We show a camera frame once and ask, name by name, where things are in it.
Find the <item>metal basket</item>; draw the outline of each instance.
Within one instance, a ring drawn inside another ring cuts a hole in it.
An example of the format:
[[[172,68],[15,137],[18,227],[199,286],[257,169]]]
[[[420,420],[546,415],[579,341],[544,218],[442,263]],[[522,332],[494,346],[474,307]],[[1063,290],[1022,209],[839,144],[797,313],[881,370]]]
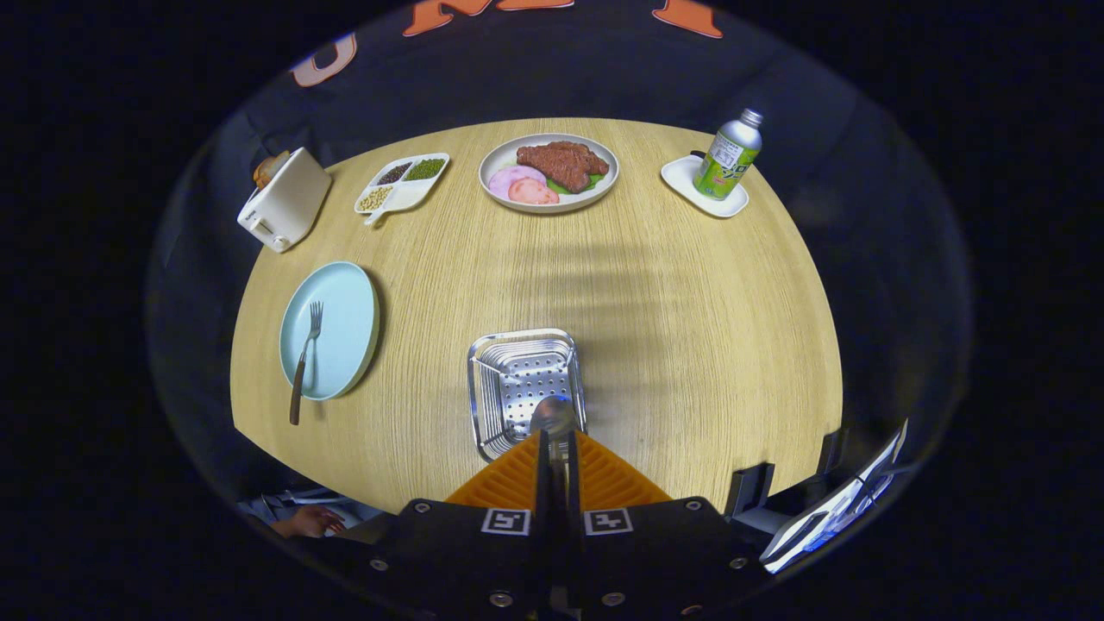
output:
[[[537,404],[570,397],[586,432],[578,355],[571,336],[555,328],[492,334],[468,350],[468,391],[476,450],[488,462],[529,438]]]

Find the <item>fork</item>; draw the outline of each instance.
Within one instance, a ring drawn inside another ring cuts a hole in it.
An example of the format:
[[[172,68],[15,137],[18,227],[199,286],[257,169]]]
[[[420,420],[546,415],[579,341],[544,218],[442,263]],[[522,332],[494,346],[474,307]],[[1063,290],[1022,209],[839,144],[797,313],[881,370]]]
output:
[[[322,303],[310,303],[310,334],[302,344],[302,354],[299,355],[299,366],[295,369],[295,383],[291,386],[291,424],[299,424],[299,399],[302,397],[302,372],[307,370],[307,346],[311,339],[318,338],[322,331]]]

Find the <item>white toaster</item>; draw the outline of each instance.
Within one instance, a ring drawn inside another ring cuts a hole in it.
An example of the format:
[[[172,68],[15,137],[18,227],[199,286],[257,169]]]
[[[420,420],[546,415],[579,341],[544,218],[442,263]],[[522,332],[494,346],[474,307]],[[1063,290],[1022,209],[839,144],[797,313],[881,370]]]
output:
[[[307,236],[333,179],[307,149],[291,154],[263,190],[254,190],[237,223],[276,252]]]

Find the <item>white plate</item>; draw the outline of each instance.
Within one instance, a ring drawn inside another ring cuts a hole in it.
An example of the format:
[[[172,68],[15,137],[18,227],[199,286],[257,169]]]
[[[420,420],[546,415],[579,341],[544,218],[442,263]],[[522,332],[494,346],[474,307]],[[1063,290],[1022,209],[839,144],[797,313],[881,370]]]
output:
[[[507,166],[516,166],[518,164],[518,147],[537,147],[555,140],[570,140],[572,143],[586,145],[592,151],[594,151],[594,155],[604,159],[606,164],[609,165],[609,172],[606,172],[606,176],[602,178],[602,180],[585,192],[580,192],[577,194],[560,194],[560,202],[556,204],[529,204],[526,202],[503,199],[502,197],[491,192],[490,188],[487,187],[487,183],[490,182],[490,178],[493,177],[496,172],[502,170]],[[573,209],[582,209],[602,198],[602,196],[608,192],[609,188],[613,187],[614,181],[617,180],[617,173],[619,170],[620,165],[617,161],[617,156],[615,156],[614,152],[607,149],[604,145],[595,143],[590,138],[575,136],[573,134],[531,134],[529,136],[514,138],[509,143],[499,145],[495,148],[495,150],[487,154],[487,157],[485,157],[482,162],[479,164],[479,185],[484,187],[484,190],[490,194],[492,199],[505,204],[506,207],[509,207],[510,209],[528,211],[529,213],[561,213]]]
[[[414,181],[407,181],[406,176],[410,175],[411,170],[413,170],[414,167],[417,166],[418,162],[422,161],[423,159],[443,159],[445,160],[445,164],[442,165],[440,170],[438,170],[437,173],[431,177],[429,179],[417,179]],[[368,215],[368,220],[364,221],[364,225],[368,227],[369,224],[372,224],[373,222],[379,220],[385,212],[403,211],[406,209],[413,209],[417,207],[425,199],[426,194],[429,193],[429,190],[433,189],[433,186],[437,182],[437,179],[440,179],[440,176],[445,173],[445,169],[448,168],[448,159],[449,159],[448,154],[423,154],[420,156],[400,158],[388,164],[386,166],[381,168],[379,172],[375,173],[374,177],[372,177],[372,180],[369,181],[368,186],[364,187],[364,190],[360,192],[360,196],[357,197],[357,200],[353,201],[352,203],[352,210],[355,211],[357,213]],[[382,186],[375,185],[375,181],[379,180],[380,177],[386,175],[389,170],[391,170],[396,166],[402,166],[406,162],[410,162],[410,168],[403,171],[403,176],[399,179],[399,181],[395,181],[393,183],[384,183]],[[360,209],[360,201],[364,200],[364,197],[372,193],[372,191],[375,190],[376,188],[389,188],[389,187],[391,188],[391,192],[389,192],[388,197],[383,199],[383,204],[381,204],[375,209],[370,209],[370,210]]]
[[[711,199],[693,187],[693,176],[698,172],[699,166],[701,166],[700,157],[687,156],[668,162],[659,173],[672,190],[710,215],[732,218],[740,213],[740,210],[747,204],[747,190],[736,183],[735,189],[724,200]]]

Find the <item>round table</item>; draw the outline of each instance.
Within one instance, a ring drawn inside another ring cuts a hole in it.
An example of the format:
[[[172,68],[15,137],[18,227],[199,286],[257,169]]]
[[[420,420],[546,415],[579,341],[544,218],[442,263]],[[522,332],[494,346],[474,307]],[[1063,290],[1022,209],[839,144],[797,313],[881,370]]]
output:
[[[620,178],[599,201],[558,215],[500,206],[479,185],[487,152],[535,133],[611,148]],[[672,497],[724,507],[732,471],[768,461],[773,491],[816,471],[839,428],[840,358],[831,312],[800,234],[766,180],[710,217],[660,168],[712,136],[647,123],[540,118],[459,127],[339,162],[311,232],[262,250],[237,315],[231,361],[234,425],[311,480],[397,513],[443,499],[486,465],[476,451],[467,354],[479,337],[560,328],[578,347],[587,431]],[[769,136],[766,137],[769,148]],[[452,161],[418,208],[361,225],[352,204],[393,159],[444,151]],[[381,296],[379,346],[344,396],[290,387],[278,335],[296,287],[351,261]]]

